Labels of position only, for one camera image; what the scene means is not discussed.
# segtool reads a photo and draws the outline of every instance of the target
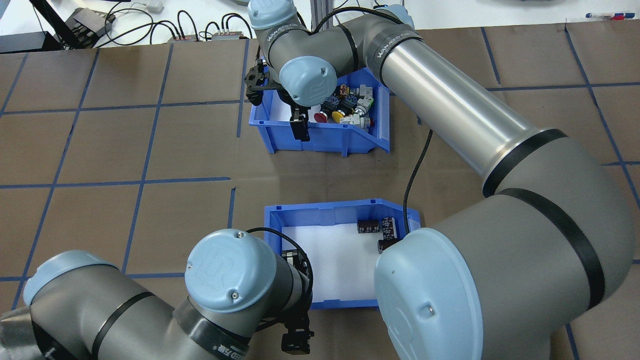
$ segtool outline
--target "grid line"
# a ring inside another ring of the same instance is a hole
[[[573,354],[573,360],[580,360],[580,354],[578,354],[578,346],[575,344],[575,338],[573,337],[573,330],[571,324],[564,326],[566,329],[566,335],[569,337],[569,345],[571,346],[571,353]]]
[[[209,181],[228,181],[227,176],[219,177],[185,177],[178,179],[145,180],[146,184],[173,184],[173,183],[206,183]],[[93,186],[123,186],[140,185],[140,180],[135,181],[106,181],[103,183],[67,183],[67,184],[14,184],[0,185],[0,189],[33,189],[33,188],[87,188]]]
[[[4,111],[6,110],[7,105],[9,105],[9,99],[11,99],[11,95],[15,90],[15,86],[18,84],[18,79],[20,78],[20,74],[22,74],[22,70],[24,69],[24,64],[27,63],[28,56],[29,56],[29,53],[24,53],[24,56],[22,57],[22,61],[20,62],[20,67],[18,68],[18,72],[15,73],[15,78],[13,79],[13,83],[11,83],[9,92],[6,93],[6,98],[4,98],[4,103],[2,105],[2,108],[0,108],[0,117],[2,117],[2,115],[4,114]]]
[[[605,119],[604,112],[602,111],[602,109],[600,108],[600,105],[598,104],[598,99],[596,99],[596,95],[593,92],[593,87],[591,86],[591,83],[589,82],[589,77],[587,76],[587,72],[584,70],[584,66],[582,66],[582,62],[580,61],[580,57],[578,56],[578,53],[575,50],[575,46],[573,45],[573,40],[571,39],[571,34],[569,34],[569,29],[566,27],[566,25],[564,26],[564,34],[566,36],[567,42],[569,43],[569,47],[571,48],[571,52],[573,53],[573,57],[575,58],[575,61],[578,64],[580,73],[584,78],[584,82],[587,86],[587,89],[589,90],[589,95],[591,96],[591,100],[593,100],[593,104],[596,106],[596,109],[598,110],[600,121],[602,122],[605,132],[609,137],[609,141],[613,146],[613,150],[616,153],[616,156],[618,157],[618,161],[620,162],[622,171],[624,172],[625,177],[627,178],[627,183],[629,184],[629,188],[631,189],[631,192],[633,193],[633,196],[636,200],[636,206],[640,209],[640,197],[638,196],[638,191],[636,190],[636,186],[634,185],[634,182],[631,179],[631,175],[629,174],[629,170],[627,169],[627,165],[625,164],[625,161],[622,158],[622,153],[620,152],[620,149],[618,148],[618,145],[616,144],[616,141],[613,138],[611,129],[609,129],[609,125],[607,124],[607,120]]]
[[[491,67],[493,68],[493,75],[495,75],[495,80],[500,84],[500,73],[498,72],[498,66],[495,64],[495,58],[493,57],[493,51],[491,50],[491,44],[489,44],[489,37],[486,36],[486,30],[484,26],[480,28],[482,32],[482,37],[484,38],[484,44],[486,45],[486,51],[489,53],[489,60],[491,60]]]
[[[246,43],[244,45],[244,63],[242,68],[242,82],[240,83],[240,99],[244,98],[244,75],[246,74],[246,63],[249,59],[249,40],[245,40]],[[240,133],[242,131],[242,110],[244,108],[244,102],[240,101],[240,105],[238,106],[238,125],[236,129],[236,138],[240,137]]]
[[[58,169],[56,170],[56,175],[53,178],[53,183],[51,185],[51,189],[49,190],[49,196],[47,196],[47,202],[45,203],[44,209],[42,210],[42,216],[40,217],[40,222],[38,223],[38,229],[36,230],[36,234],[33,238],[33,243],[31,244],[31,249],[29,250],[29,256],[27,257],[26,264],[24,265],[24,271],[22,272],[23,278],[27,276],[27,272],[29,271],[29,267],[31,266],[31,261],[33,260],[33,254],[35,253],[36,246],[38,246],[38,240],[40,239],[40,233],[42,232],[42,227],[44,226],[44,220],[47,217],[47,211],[49,210],[49,205],[51,205],[53,192],[56,188],[56,184],[58,184],[58,179],[60,178],[60,172],[62,171],[62,166],[65,163],[65,158],[67,157],[67,151],[69,150],[71,137],[74,134],[78,117],[80,116],[80,109],[82,108],[82,105],[84,103],[84,98],[86,97],[87,90],[89,89],[89,84],[91,83],[91,78],[93,77],[93,71],[95,70],[95,65],[98,62],[99,54],[100,54],[100,49],[97,49],[95,51],[95,55],[93,56],[93,63],[91,65],[91,70],[89,71],[89,75],[86,79],[86,83],[84,84],[84,90],[82,92],[82,96],[80,97],[80,102],[76,109],[76,115],[74,116],[74,121],[71,124],[71,130],[69,131],[69,135],[67,136],[67,142],[65,144],[65,148],[62,151],[62,156],[60,157],[60,162],[58,163]],[[20,280],[20,284],[18,285],[18,290],[16,291],[15,297],[13,298],[12,310],[14,310],[18,305],[18,300],[20,299],[20,294],[22,293],[23,286],[24,286],[24,279]]]
[[[160,105],[161,108],[171,108],[174,106],[197,106],[197,105],[221,105],[221,104],[237,104],[242,102],[240,100],[220,100],[220,101],[191,101],[191,102],[171,102],[169,104]],[[143,104],[143,105],[122,105],[122,106],[99,106],[94,108],[82,108],[80,111],[102,111],[102,110],[129,110],[129,109],[150,109],[156,108],[157,105]],[[77,109],[53,109],[53,110],[20,110],[20,111],[7,111],[7,115],[23,115],[23,114],[41,114],[41,113],[70,113],[77,111]]]
[[[227,220],[227,229],[231,229],[234,224],[234,207],[236,205],[236,188],[231,189],[231,196],[229,197],[229,217]]]
[[[131,220],[131,228],[129,229],[129,238],[127,239],[127,247],[124,253],[124,259],[122,260],[123,273],[127,271],[127,264],[129,262],[129,253],[131,251],[131,244],[133,242],[133,234],[136,230],[136,222],[138,220],[138,211],[140,210],[140,202],[142,200],[142,191],[145,188],[145,180],[147,179],[147,170],[149,168],[149,159],[151,158],[151,150],[154,146],[154,137],[156,135],[156,127],[158,124],[158,117],[160,116],[160,109],[162,108],[162,99],[164,96],[164,88],[166,87],[166,79],[169,75],[169,66],[171,65],[171,57],[173,54],[173,44],[169,45],[169,54],[166,59],[166,66],[164,68],[164,76],[162,80],[162,86],[160,87],[160,95],[158,95],[158,102],[156,104],[156,114],[154,115],[154,123],[151,127],[151,135],[149,136],[149,145],[147,146],[147,156],[145,157],[145,166],[142,168],[142,177],[140,179],[140,187],[138,188],[138,197],[136,198],[136,207],[133,210],[133,218]]]

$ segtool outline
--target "black cable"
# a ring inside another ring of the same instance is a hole
[[[422,149],[422,153],[420,154],[420,158],[418,162],[415,164],[413,168],[413,173],[409,178],[409,183],[406,185],[406,190],[404,191],[404,199],[402,201],[402,215],[404,217],[404,230],[409,235],[409,218],[407,215],[407,205],[406,202],[409,199],[409,192],[411,191],[411,186],[413,185],[413,180],[415,176],[418,174],[418,170],[420,170],[420,165],[422,164],[422,160],[424,160],[424,156],[427,154],[427,149],[429,148],[429,144],[431,143],[431,137],[433,136],[433,130],[429,129],[429,134],[427,135],[427,141],[424,143],[424,148]]]
[[[255,233],[256,231],[266,231],[268,233],[276,234],[277,236],[287,240],[291,245],[293,245],[294,248],[296,248],[296,250],[298,251],[298,254],[302,256],[302,258],[307,262],[307,268],[309,270],[309,277],[308,277],[309,285],[307,288],[307,294],[305,296],[307,299],[311,299],[311,293],[313,292],[313,287],[314,287],[314,271],[313,269],[311,269],[311,262],[309,261],[309,256],[307,255],[307,253],[304,250],[302,250],[300,245],[298,245],[298,243],[293,241],[292,238],[270,227],[254,227],[253,229],[249,229],[246,232]]]
[[[300,24],[304,26],[306,29],[307,25],[305,24],[305,19],[302,19],[302,15],[300,15],[300,12],[296,12],[296,15],[298,16],[298,20],[300,21]]]
[[[156,27],[158,25],[164,25],[167,29],[169,29],[169,31],[171,31],[171,37],[175,39],[175,33],[173,32],[173,30],[171,29],[171,26],[167,25],[166,22],[169,22],[170,24],[172,24],[170,21],[168,20],[160,20],[157,23],[155,23],[152,27],[151,27],[151,34],[149,35],[149,45],[153,45],[154,44],[154,31],[156,30]]]
[[[204,39],[204,41],[209,41],[213,38],[214,34],[208,32],[208,31],[198,31],[198,35],[200,35],[201,38]]]
[[[209,32],[209,26],[211,26],[211,25],[215,25],[215,26],[216,26],[216,29],[218,29],[218,33],[220,32],[220,26],[218,25],[218,23],[217,23],[217,22],[215,22],[215,21],[210,21],[210,22],[205,26],[205,28],[204,28],[204,32],[205,32],[205,33],[208,33],[208,32]]]
[[[131,29],[131,30],[129,30],[129,31],[125,31],[125,32],[123,32],[122,34],[118,35],[117,37],[113,38],[112,40],[109,40],[109,41],[107,41],[107,42],[104,42],[104,43],[102,43],[102,44],[100,44],[100,45],[96,46],[95,48],[103,47],[103,46],[105,46],[106,44],[110,44],[110,43],[112,43],[112,42],[115,42],[115,40],[118,40],[119,38],[121,38],[121,37],[123,37],[123,36],[125,36],[125,35],[128,35],[129,33],[132,33],[132,32],[134,32],[134,31],[136,31],[136,30],[140,30],[141,28],[144,28],[145,26],[152,26],[152,25],[154,25],[154,24],[155,24],[155,22],[152,22],[152,23],[150,23],[150,24],[140,25],[140,26],[138,26],[138,27],[136,27],[136,28],[133,28],[133,29]]]
[[[185,10],[180,10],[178,11],[178,28],[180,29],[180,34],[182,35],[182,38],[184,39],[184,31],[182,30],[182,24],[180,24],[180,14],[185,14],[189,17],[189,19],[191,20],[191,24],[193,25],[193,32],[195,33],[196,36],[196,41],[198,41],[198,28],[196,28],[196,22],[193,20],[193,18],[191,17],[191,14],[188,13]]]
[[[44,34],[44,28],[42,27],[42,22],[40,22],[40,16],[38,16],[38,12],[36,11],[36,7],[31,5],[31,7],[33,8],[33,13],[36,14],[36,19],[38,19],[38,24],[40,24],[40,30],[42,30],[42,33]]]
[[[116,13],[119,13],[119,12],[124,12],[125,10],[127,10],[127,13],[129,13],[131,10],[134,10],[134,11],[137,11],[137,12],[140,12],[140,13],[143,13],[143,14],[145,14],[146,16],[148,16],[148,17],[149,17],[150,23],[151,23],[151,24],[153,24],[153,22],[154,22],[154,18],[153,18],[153,16],[151,16],[151,14],[150,14],[150,13],[148,13],[148,12],[146,12],[146,11],[144,11],[144,10],[135,9],[135,8],[124,8],[124,9],[119,9],[119,10],[114,11],[114,10],[115,10],[115,8],[116,8],[118,5],[122,4],[122,3],[123,3],[123,1],[119,1],[119,2],[117,2],[117,3],[116,3],[116,5],[113,5],[113,7],[111,7],[111,9],[107,12],[107,15],[105,15],[105,17],[104,17],[104,27],[105,27],[105,28],[106,28],[106,26],[107,26],[107,22],[108,22],[109,18],[110,18],[112,15],[114,15],[114,14],[116,14]],[[149,34],[151,34],[151,28],[149,28],[149,30],[147,30],[147,32],[146,32],[146,33],[145,33],[141,38],[139,38],[138,40],[133,41],[133,42],[129,42],[129,43],[126,43],[126,44],[123,44],[123,43],[120,43],[120,42],[115,41],[115,39],[120,38],[120,36],[118,36],[118,37],[116,37],[116,38],[112,38],[112,37],[111,37],[111,35],[109,34],[109,32],[110,32],[110,31],[108,31],[107,33],[105,33],[105,35],[107,35],[107,37],[109,38],[109,42],[112,42],[112,43],[114,43],[114,44],[116,44],[116,45],[120,45],[120,46],[128,46],[128,45],[137,44],[138,42],[141,42],[142,40],[144,40],[144,39],[145,39]]]
[[[387,19],[389,21],[395,22],[396,24],[402,24],[402,21],[398,20],[397,18],[395,18],[395,17],[393,17],[391,15],[387,15],[386,13],[381,13],[381,12],[376,11],[376,10],[371,10],[371,9],[367,9],[367,8],[361,8],[361,7],[358,7],[358,6],[348,6],[346,8],[337,9],[337,10],[334,10],[334,11],[326,14],[326,16],[323,17],[322,20],[320,20],[318,25],[316,25],[316,28],[313,30],[312,34],[316,34],[316,33],[320,32],[320,29],[322,28],[322,25],[325,24],[325,22],[327,22],[332,17],[338,15],[339,13],[344,13],[344,12],[370,13],[371,15],[375,15],[375,16],[381,17],[383,19]]]
[[[333,9],[334,9],[334,10],[337,10],[337,9],[339,9],[339,8],[342,8],[342,7],[343,7],[346,3],[348,3],[348,2],[349,2],[349,0],[344,0],[344,2],[343,2],[342,4],[340,4],[340,6],[338,6],[338,7],[336,7],[336,8],[333,8]]]
[[[225,15],[222,15],[222,19],[220,19],[220,26],[222,26],[222,30],[225,29],[225,19],[227,18],[227,16],[231,16],[231,15],[237,15],[242,17],[242,15],[238,14],[238,13],[226,13]]]
[[[246,28],[249,29],[249,37],[253,38],[253,33],[251,31],[251,26],[249,25],[249,23],[244,19],[244,17],[238,15],[238,14],[231,14],[229,15],[229,17],[227,17],[227,21],[225,23],[225,26],[227,27],[227,30],[229,30],[229,20],[233,19],[234,17],[237,17],[238,19],[242,20],[244,25],[246,25]]]

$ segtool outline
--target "blue tape line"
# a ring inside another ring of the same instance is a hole
[[[77,109],[51,109],[51,110],[20,110],[7,111],[5,115],[29,115],[29,114],[48,114],[48,113],[73,113]]]
[[[124,106],[98,106],[95,108],[84,108],[82,111],[100,111],[100,110],[128,110],[128,109],[150,109],[157,105],[124,105]]]
[[[171,108],[174,106],[196,106],[196,105],[221,105],[221,104],[237,104],[240,100],[220,100],[220,101],[204,101],[204,102],[173,102],[170,104],[162,104],[161,108]],[[157,105],[123,105],[123,106],[101,106],[96,108],[82,108],[84,111],[101,111],[101,110],[129,110],[129,109],[151,109],[156,108]],[[25,115],[25,114],[42,114],[42,113],[68,113],[77,111],[77,109],[54,109],[54,110],[22,110],[22,111],[7,111],[7,115]]]
[[[173,104],[162,104],[161,108],[171,108],[174,106],[196,106],[196,105],[222,105],[222,104],[237,104],[240,100],[220,100],[220,101],[193,101],[193,102],[176,102]]]
[[[244,74],[246,74],[246,63],[249,57],[249,40],[245,40],[246,43],[244,45],[244,63],[242,66],[242,82],[240,83],[240,99],[244,98]],[[242,131],[242,110],[244,108],[244,101],[240,101],[240,106],[238,106],[238,125],[236,129],[236,138],[240,137],[240,132]]]
[[[594,88],[608,88],[614,86],[640,86],[640,83],[611,83],[611,84],[591,84]]]
[[[484,27],[480,28],[482,31],[482,37],[484,38],[484,44],[486,45],[486,50],[489,53],[489,60],[491,60],[491,66],[493,67],[493,74],[495,75],[495,80],[500,84],[500,73],[498,73],[498,66],[495,64],[495,59],[493,58],[493,51],[491,50],[491,44],[489,44],[489,38],[486,36],[486,30]]]
[[[55,184],[56,188],[87,188],[91,186],[122,186],[122,185],[138,185],[139,181],[108,181],[105,183],[73,183],[73,184]]]
[[[234,223],[234,206],[236,204],[236,188],[231,189],[229,197],[229,217],[227,220],[227,229],[231,229]]]
[[[613,146],[613,150],[616,153],[616,156],[618,157],[618,161],[620,162],[620,164],[622,166],[622,172],[625,174],[625,177],[627,178],[627,183],[629,184],[629,188],[631,189],[631,193],[633,194],[633,196],[634,196],[634,198],[636,200],[636,205],[637,205],[638,208],[640,208],[640,196],[638,196],[638,191],[636,190],[636,186],[634,185],[634,182],[631,179],[631,175],[629,174],[629,170],[627,169],[627,164],[625,163],[625,161],[622,158],[622,153],[620,152],[620,149],[618,148],[618,145],[616,144],[616,141],[613,138],[613,134],[611,133],[611,129],[609,129],[609,125],[607,124],[607,120],[605,119],[604,112],[602,111],[602,109],[600,108],[600,105],[598,104],[598,99],[596,99],[596,95],[593,92],[593,87],[591,86],[591,83],[589,82],[589,77],[587,76],[587,72],[584,70],[584,66],[582,66],[582,62],[580,61],[578,53],[575,50],[575,46],[573,45],[573,40],[571,39],[571,34],[569,34],[569,29],[567,29],[566,25],[564,26],[564,34],[566,36],[567,42],[569,43],[569,47],[571,49],[571,52],[573,53],[573,57],[575,58],[575,61],[578,64],[578,68],[580,69],[580,73],[582,74],[582,77],[584,78],[584,82],[587,85],[587,89],[589,90],[589,95],[591,96],[591,100],[593,100],[593,104],[596,106],[596,109],[598,110],[598,114],[600,116],[600,121],[602,122],[602,125],[604,126],[605,132],[607,133],[607,136],[609,137],[609,141],[611,142],[611,146]]]
[[[51,184],[17,184],[17,185],[0,185],[0,189],[37,189],[50,188]]]
[[[151,149],[154,146],[154,137],[156,135],[156,127],[158,124],[158,116],[160,115],[160,109],[162,105],[162,99],[164,96],[164,88],[166,86],[166,79],[169,75],[169,66],[171,65],[171,56],[173,54],[173,44],[169,45],[169,54],[166,59],[166,66],[164,67],[164,76],[162,79],[162,86],[160,86],[160,95],[158,96],[158,102],[156,104],[156,114],[154,115],[154,123],[151,127],[151,135],[149,136],[149,145],[147,146],[147,156],[145,157],[145,166],[142,168],[142,177],[140,179],[140,187],[138,188],[138,197],[136,198],[136,207],[133,210],[133,218],[131,219],[131,228],[129,229],[129,238],[127,239],[127,247],[124,252],[124,259],[122,260],[122,273],[126,273],[127,265],[129,263],[129,253],[131,252],[131,244],[133,243],[133,234],[136,230],[136,222],[138,221],[138,211],[140,210],[140,202],[142,200],[142,191],[145,187],[145,179],[147,178],[147,170],[149,168],[149,159],[151,158]]]
[[[520,90],[556,90],[556,89],[581,89],[587,85],[549,85],[549,86],[514,86],[510,88],[487,88],[487,91],[520,91]]]
[[[127,274],[130,279],[171,279],[184,277],[184,272],[160,272],[151,274]]]
[[[206,183],[209,181],[228,181],[230,177],[192,177],[185,179],[160,179],[160,180],[145,180],[145,184],[173,184],[173,183]]]
[[[580,355],[578,355],[578,347],[575,344],[575,338],[573,338],[573,331],[571,330],[571,325],[566,324],[564,328],[566,329],[566,335],[569,337],[569,345],[571,345],[573,360],[580,360]]]
[[[2,108],[0,108],[0,117],[4,114],[4,111],[6,110],[6,106],[9,105],[9,99],[11,99],[11,95],[15,90],[15,86],[18,84],[18,79],[20,78],[20,74],[22,74],[22,70],[24,69],[24,64],[27,63],[28,56],[29,56],[29,53],[24,53],[24,56],[22,57],[22,62],[20,62],[20,67],[18,68],[18,72],[15,73],[15,78],[13,79],[13,83],[9,88],[9,92],[6,94],[6,98],[4,99],[4,104],[2,105]]]
[[[62,157],[60,158],[60,162],[58,163],[58,169],[56,170],[56,175],[53,178],[53,184],[51,185],[51,190],[49,190],[49,195],[47,196],[47,202],[45,203],[44,210],[42,210],[42,216],[40,217],[40,222],[38,223],[38,229],[36,230],[36,235],[33,238],[33,243],[31,244],[31,250],[29,250],[29,256],[27,257],[27,263],[24,265],[24,271],[22,272],[22,277],[24,278],[26,278],[27,276],[27,272],[29,271],[29,267],[31,266],[31,261],[33,260],[33,254],[35,253],[36,246],[38,246],[38,240],[40,239],[40,233],[42,232],[44,220],[47,217],[47,211],[49,210],[49,206],[51,205],[51,199],[53,198],[53,191],[55,190],[56,184],[58,183],[58,179],[60,178],[60,172],[62,172],[62,166],[65,163],[65,158],[67,157],[67,151],[69,150],[69,145],[71,144],[71,137],[74,134],[78,117],[80,116],[80,109],[82,108],[82,105],[84,103],[84,98],[86,97],[86,93],[89,89],[89,84],[91,83],[91,78],[93,77],[93,71],[95,70],[95,65],[98,62],[99,54],[100,54],[100,49],[97,49],[95,51],[95,55],[93,56],[93,63],[91,65],[91,70],[89,70],[89,76],[87,77],[86,83],[84,84],[84,90],[82,92],[82,96],[80,97],[80,103],[78,104],[78,107],[76,109],[76,115],[71,125],[71,130],[69,131],[69,135],[67,136],[65,149],[62,151]],[[24,286],[24,280],[20,280],[20,284],[18,285],[18,291],[16,292],[15,298],[13,299],[12,310],[15,309],[18,305],[18,300],[20,299],[20,294],[22,293],[23,286]]]
[[[173,184],[173,183],[204,183],[208,181],[228,181],[227,176],[219,177],[187,177],[184,179],[157,179],[145,180],[145,184]],[[103,183],[68,183],[68,184],[13,184],[0,185],[0,189],[33,189],[33,188],[86,188],[92,186],[123,186],[140,185],[140,180],[136,181],[107,181]]]

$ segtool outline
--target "blue plastic bin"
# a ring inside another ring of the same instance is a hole
[[[338,80],[338,84],[373,87],[374,102],[369,110],[369,115],[373,118],[374,126],[370,127],[368,131],[354,125],[309,122],[311,141],[296,140],[291,132],[289,116],[286,119],[271,118],[272,109],[276,106],[286,106],[289,109],[288,105],[280,101],[275,90],[265,91],[262,104],[252,107],[249,125],[258,128],[262,141],[271,154],[277,150],[297,150],[340,152],[342,156],[347,156],[354,152],[366,154],[374,147],[380,147],[389,152],[391,146],[389,142],[389,89],[376,80],[369,69],[358,70],[343,76]],[[310,111],[309,117],[313,118],[312,111]]]
[[[321,202],[317,204],[298,204],[298,205],[277,205],[267,206],[264,209],[264,225],[277,231],[282,231],[284,227],[300,227],[300,226],[331,226],[339,224],[355,224],[358,220],[381,220],[385,217],[394,217],[396,219],[396,231],[398,238],[404,238],[406,232],[404,231],[402,206],[394,204],[392,202],[383,199],[366,199],[355,201],[342,201],[342,202]],[[420,227],[420,218],[418,212],[412,209],[408,210],[409,227],[411,230],[418,229]],[[353,234],[358,236],[356,225],[353,225]],[[283,241],[279,236],[271,233],[264,234],[264,240],[269,244],[273,251],[280,255],[283,249]],[[298,243],[301,239],[294,238],[293,240]],[[312,258],[314,257],[311,249],[305,248],[301,244],[305,252]],[[329,243],[326,247],[322,247],[322,244],[316,244],[315,249],[326,249],[331,246]],[[348,254],[349,257],[358,257],[359,254]],[[314,268],[314,276],[317,279],[320,275],[319,264],[312,261]],[[353,277],[352,273],[343,274],[345,278]],[[312,309],[338,309],[344,307],[371,307],[378,306],[376,299],[358,299],[358,300],[341,300],[341,299],[326,299],[322,302],[314,302],[311,306]]]

